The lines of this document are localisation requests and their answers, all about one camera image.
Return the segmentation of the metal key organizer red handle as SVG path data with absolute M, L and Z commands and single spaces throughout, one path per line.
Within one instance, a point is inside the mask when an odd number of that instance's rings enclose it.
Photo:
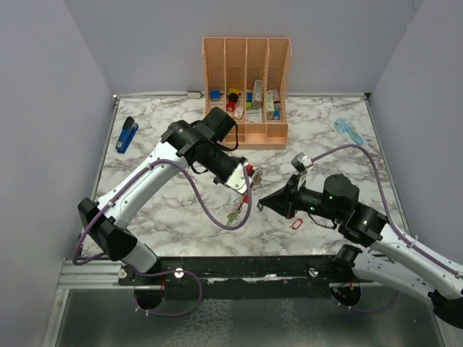
M 260 185 L 263 175 L 263 169 L 257 167 L 256 169 L 249 170 L 249 177 L 252 179 L 250 186 L 252 191 L 255 191 L 256 188 Z M 234 201 L 234 209 L 227 215 L 227 226 L 230 226 L 242 212 L 243 207 L 249 202 L 249 197 L 246 194 L 243 197 L 237 198 Z

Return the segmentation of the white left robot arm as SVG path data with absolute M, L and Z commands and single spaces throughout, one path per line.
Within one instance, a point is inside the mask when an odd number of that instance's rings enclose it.
M 236 130 L 236 121 L 219 107 L 202 120 L 170 124 L 151 154 L 123 182 L 96 201 L 85 198 L 79 203 L 84 231 L 77 244 L 91 237 L 110 260 L 135 269 L 142 284 L 154 284 L 160 275 L 158 256 L 128 231 L 129 224 L 158 190 L 177 174 L 187 175 L 194 163 L 212 173 L 214 183 L 251 198 L 252 166 L 246 158 L 230 156 L 230 149 L 221 144 Z

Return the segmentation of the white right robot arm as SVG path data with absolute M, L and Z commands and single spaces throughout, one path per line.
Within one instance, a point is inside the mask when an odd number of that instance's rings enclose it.
M 337 281 L 377 282 L 409 294 L 433 308 L 444 322 L 462 328 L 462 266 L 421 244 L 377 210 L 359 202 L 360 190 L 345 175 L 329 176 L 322 192 L 306 188 L 293 175 L 258 208 L 285 218 L 303 211 L 332 221 L 351 242 L 338 252 L 332 273 Z

